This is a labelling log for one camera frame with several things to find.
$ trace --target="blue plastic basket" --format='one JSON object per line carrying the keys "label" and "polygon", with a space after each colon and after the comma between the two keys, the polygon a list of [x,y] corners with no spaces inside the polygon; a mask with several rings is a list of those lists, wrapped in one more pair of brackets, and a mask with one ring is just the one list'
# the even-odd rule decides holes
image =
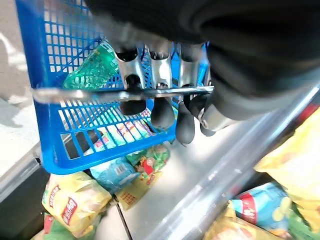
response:
{"label": "blue plastic basket", "polygon": [[[82,16],[90,15],[82,0],[65,0],[64,2],[75,10],[73,14],[81,12]],[[30,84],[34,89],[61,87],[68,73],[76,70],[104,37],[96,26],[87,30],[84,29],[87,28],[85,25],[81,27],[83,19],[79,19],[77,26],[68,24],[70,15],[65,14],[62,19],[57,19],[50,6],[39,6],[39,0],[16,0],[16,7]],[[179,61],[173,59],[172,62],[173,76],[175,76],[178,73]],[[146,86],[151,88],[152,82],[147,54],[142,63]],[[205,74],[205,68],[206,66],[201,68],[200,79]],[[120,76],[111,78],[104,87],[109,89],[123,88]],[[41,141],[42,162],[49,173],[63,175],[82,171],[175,138],[175,125],[167,131],[159,131],[152,127],[150,122],[150,112],[153,108],[152,100],[147,101],[149,110],[146,110],[144,114],[130,117],[123,116],[120,113],[118,103],[73,101],[61,104],[35,102],[34,105]],[[97,120],[101,115],[108,115],[111,120],[99,123]],[[109,126],[115,126],[118,129],[119,124],[125,122],[132,122],[134,126],[137,126],[138,121],[147,123],[149,126],[147,130],[151,130],[154,134],[141,139],[134,138],[130,142],[123,138],[125,144],[117,144],[117,146],[109,149],[105,146],[105,150],[94,151],[90,155],[84,155],[76,138],[78,133],[83,133],[88,145],[94,149],[94,143],[90,140],[88,131],[94,131],[102,140],[98,129],[104,128],[109,132]],[[79,157],[70,159],[65,148],[64,141],[66,139],[73,141]]]}

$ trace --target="blue snack bag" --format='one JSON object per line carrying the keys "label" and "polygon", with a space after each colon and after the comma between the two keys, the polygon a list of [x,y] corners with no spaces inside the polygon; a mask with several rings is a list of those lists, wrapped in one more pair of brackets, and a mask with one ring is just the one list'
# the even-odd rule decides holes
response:
{"label": "blue snack bag", "polygon": [[268,232],[286,238],[291,200],[276,183],[250,189],[232,200],[236,216]]}
{"label": "blue snack bag", "polygon": [[92,177],[110,194],[118,192],[140,175],[124,157],[93,166],[90,171]]}

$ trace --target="metal bar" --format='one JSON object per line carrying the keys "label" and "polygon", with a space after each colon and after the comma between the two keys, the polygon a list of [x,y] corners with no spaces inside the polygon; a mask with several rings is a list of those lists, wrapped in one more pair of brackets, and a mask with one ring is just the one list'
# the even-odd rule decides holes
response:
{"label": "metal bar", "polygon": [[141,90],[70,90],[60,88],[32,89],[34,99],[42,104],[60,103],[61,101],[99,101],[102,103],[126,102],[144,100],[148,98],[167,98],[183,95],[208,94],[214,90],[213,86],[181,87],[167,89],[146,88]]}

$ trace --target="candy package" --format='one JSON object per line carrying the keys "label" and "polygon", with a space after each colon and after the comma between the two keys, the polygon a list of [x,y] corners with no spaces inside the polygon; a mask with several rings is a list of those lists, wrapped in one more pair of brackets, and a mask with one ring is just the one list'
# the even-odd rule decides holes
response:
{"label": "candy package", "polygon": [[116,192],[115,195],[123,209],[128,210],[133,207],[155,185],[161,175],[162,172],[155,172],[148,178],[138,177]]}
{"label": "candy package", "polygon": [[135,168],[141,175],[115,194],[125,210],[136,204],[161,177],[160,170],[167,163],[170,152],[159,144],[130,157],[132,163],[137,163]]}
{"label": "candy package", "polygon": [[44,235],[43,240],[93,240],[95,238],[97,226],[101,220],[99,214],[92,224],[83,232],[83,236],[77,238],[72,235],[59,221],[51,214],[44,214]]}
{"label": "candy package", "polygon": [[111,195],[84,172],[51,174],[42,197],[44,208],[75,237],[88,233]]}
{"label": "candy package", "polygon": [[138,157],[138,161],[134,161],[135,168],[142,177],[148,178],[150,174],[159,172],[166,165],[170,152],[165,145],[159,144],[146,149]]}
{"label": "candy package", "polygon": [[288,193],[312,231],[320,231],[320,108],[256,166]]}
{"label": "candy package", "polygon": [[91,167],[90,171],[92,177],[110,194],[120,191],[140,175],[125,157]]}
{"label": "candy package", "polygon": [[286,239],[291,200],[276,182],[248,190],[232,200],[236,216]]}
{"label": "candy package", "polygon": [[232,204],[213,222],[203,240],[279,240],[277,236],[236,217]]}
{"label": "candy package", "polygon": [[[141,115],[150,115],[150,110],[146,109],[144,112],[140,113]],[[118,121],[126,120],[121,113],[117,113],[114,108],[110,108],[104,114],[101,114],[97,117],[97,120],[94,120],[94,125],[105,125],[108,123],[114,123]],[[105,127],[99,127],[97,129],[101,134],[101,139],[93,143],[94,150],[100,152],[107,149],[115,148],[117,145],[122,146],[126,143],[132,143],[136,140],[142,138],[147,138],[154,133],[150,131],[148,124],[144,120],[132,120],[126,121],[125,123],[117,123],[114,125],[108,125]],[[89,148],[84,155],[90,155],[94,153],[92,148]]]}

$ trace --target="plastic bottle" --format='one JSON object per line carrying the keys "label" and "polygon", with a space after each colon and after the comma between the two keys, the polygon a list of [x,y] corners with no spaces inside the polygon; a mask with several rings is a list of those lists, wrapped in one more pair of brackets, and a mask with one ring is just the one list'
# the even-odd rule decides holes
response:
{"label": "plastic bottle", "polygon": [[117,74],[119,74],[119,66],[114,51],[111,45],[103,40],[80,67],[66,77],[63,87],[67,89],[98,89]]}

